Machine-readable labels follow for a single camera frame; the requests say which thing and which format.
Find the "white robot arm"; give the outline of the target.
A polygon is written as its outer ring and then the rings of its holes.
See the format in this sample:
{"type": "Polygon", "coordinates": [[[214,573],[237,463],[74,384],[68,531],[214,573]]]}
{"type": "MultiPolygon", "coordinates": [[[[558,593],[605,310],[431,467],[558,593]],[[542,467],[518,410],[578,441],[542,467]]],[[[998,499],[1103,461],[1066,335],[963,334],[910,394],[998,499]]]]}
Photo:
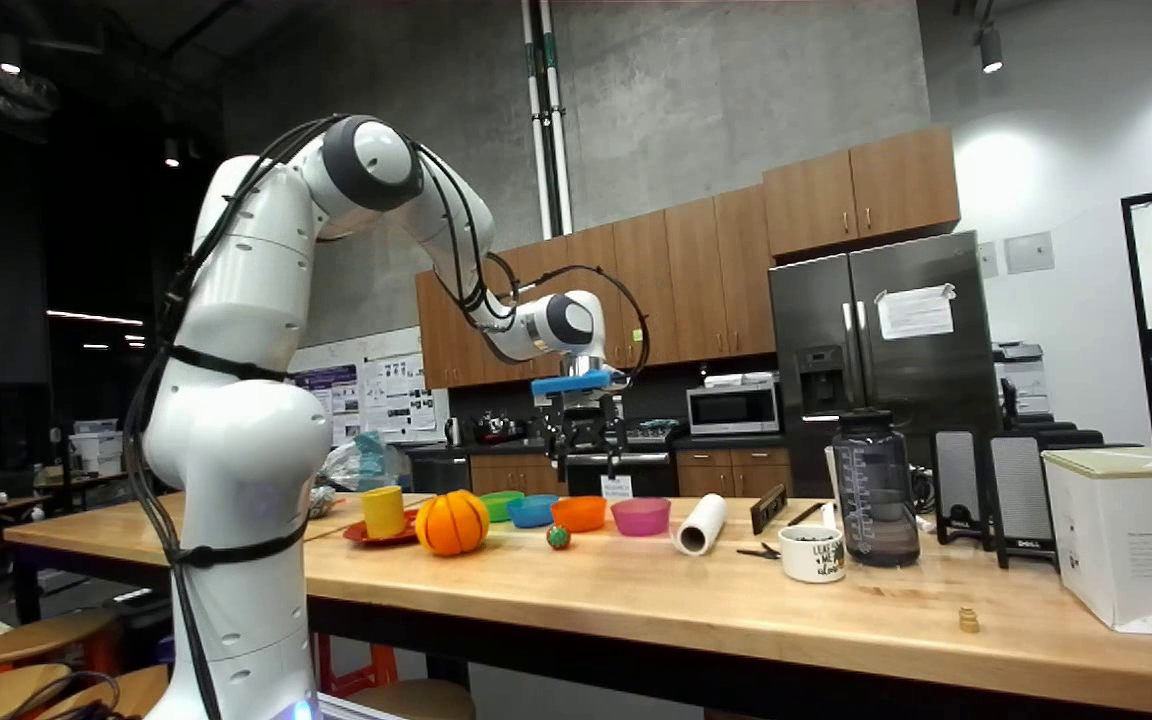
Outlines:
{"type": "Polygon", "coordinates": [[[186,498],[156,526],[173,573],[173,679],[147,720],[319,720],[304,529],[328,463],[324,405],[287,381],[312,245],[404,207],[468,323],[510,361],[551,356],[550,410],[624,387],[588,291],[505,301],[486,283],[493,213],[427,143],[375,118],[308,121],[210,181],[169,291],[164,343],[125,422],[127,463],[186,498]]]}

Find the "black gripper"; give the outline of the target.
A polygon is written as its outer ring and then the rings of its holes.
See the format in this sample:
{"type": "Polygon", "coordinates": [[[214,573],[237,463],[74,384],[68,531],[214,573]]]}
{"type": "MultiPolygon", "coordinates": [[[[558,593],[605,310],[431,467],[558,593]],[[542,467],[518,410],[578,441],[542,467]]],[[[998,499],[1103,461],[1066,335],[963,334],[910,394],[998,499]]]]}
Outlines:
{"type": "Polygon", "coordinates": [[[624,396],[558,396],[542,405],[545,456],[566,467],[582,454],[624,447],[624,396]]]}

